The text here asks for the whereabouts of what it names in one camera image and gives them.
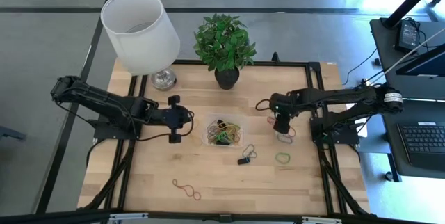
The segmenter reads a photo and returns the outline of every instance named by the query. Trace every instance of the green rubber band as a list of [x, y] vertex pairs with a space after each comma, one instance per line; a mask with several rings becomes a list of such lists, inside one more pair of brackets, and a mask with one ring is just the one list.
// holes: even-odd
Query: green rubber band
[[[287, 157], [287, 160], [286, 161], [280, 160], [279, 159], [280, 156]], [[275, 155], [275, 160], [284, 165], [291, 161], [291, 155], [285, 152], [279, 152]]]

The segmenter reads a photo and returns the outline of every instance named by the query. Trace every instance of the white lampshade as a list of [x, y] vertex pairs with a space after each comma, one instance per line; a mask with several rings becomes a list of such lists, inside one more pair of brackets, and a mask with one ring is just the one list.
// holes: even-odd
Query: white lampshade
[[161, 0], [108, 0], [100, 18], [132, 75], [160, 72], [178, 56], [179, 37]]

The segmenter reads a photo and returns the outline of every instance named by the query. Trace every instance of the wooden tabletop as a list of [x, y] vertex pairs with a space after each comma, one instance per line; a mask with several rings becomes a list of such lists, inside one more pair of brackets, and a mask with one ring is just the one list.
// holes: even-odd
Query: wooden tabletop
[[[321, 63], [326, 90], [340, 89], [335, 63]], [[173, 65], [176, 86], [157, 91], [148, 83], [147, 98], [167, 107], [167, 98], [181, 96], [181, 105], [195, 113], [195, 127], [180, 144], [169, 144], [168, 137], [137, 142], [124, 208], [129, 211], [171, 211], [233, 214], [326, 214], [321, 170], [316, 146], [309, 129], [309, 112], [291, 121], [296, 129], [293, 144], [276, 141], [275, 131], [266, 121], [270, 111], [256, 111], [255, 104], [273, 93], [306, 88], [302, 67], [245, 67], [231, 90], [222, 90], [213, 72], [204, 65]], [[313, 74], [314, 86], [316, 77]], [[108, 91], [127, 95], [130, 74], [116, 61]], [[138, 93], [140, 80], [136, 84]], [[332, 111], [345, 107], [333, 106]], [[254, 144], [258, 157], [247, 165], [237, 165], [243, 148], [216, 147], [202, 143], [207, 117], [212, 113], [241, 115], [245, 141]], [[186, 133], [190, 124], [179, 133]], [[140, 138], [168, 132], [166, 127], [143, 127]], [[98, 145], [91, 154], [79, 207], [88, 204], [108, 179], [115, 154], [116, 140]], [[291, 155], [288, 164], [275, 160], [278, 152]], [[337, 145], [341, 178], [362, 208], [369, 210], [357, 154], [347, 145]], [[187, 197], [173, 186], [192, 185], [201, 200]], [[116, 206], [120, 183], [113, 197]], [[334, 209], [339, 210], [331, 182]]]

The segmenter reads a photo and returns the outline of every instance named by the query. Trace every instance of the keyboard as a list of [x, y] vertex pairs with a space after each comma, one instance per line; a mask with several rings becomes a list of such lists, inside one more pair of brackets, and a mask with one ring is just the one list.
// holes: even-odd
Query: keyboard
[[398, 124], [398, 130], [413, 166], [445, 170], [445, 122]]

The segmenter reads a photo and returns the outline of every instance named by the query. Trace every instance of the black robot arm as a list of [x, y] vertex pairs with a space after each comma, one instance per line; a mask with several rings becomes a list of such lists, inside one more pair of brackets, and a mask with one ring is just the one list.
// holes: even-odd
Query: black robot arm
[[289, 121], [303, 111], [315, 111], [322, 105], [355, 103], [340, 113], [329, 112], [323, 117], [322, 131], [335, 131], [338, 127], [351, 126], [355, 120], [376, 113], [400, 113], [403, 110], [402, 95], [387, 84], [381, 86], [359, 86], [354, 89], [322, 91], [303, 88], [285, 95], [274, 93], [269, 99], [269, 108], [277, 121], [274, 129], [287, 134]]
[[169, 109], [158, 109], [159, 103], [144, 97], [119, 96], [105, 90], [90, 86], [78, 77], [66, 76], [57, 80], [51, 91], [55, 103], [79, 103], [106, 120], [88, 120], [95, 128], [108, 127], [129, 132], [135, 139], [136, 125], [167, 126], [171, 130], [170, 143], [180, 143], [181, 135], [176, 133], [184, 124], [190, 122], [193, 113], [185, 107], [177, 105], [179, 96], [168, 98]]

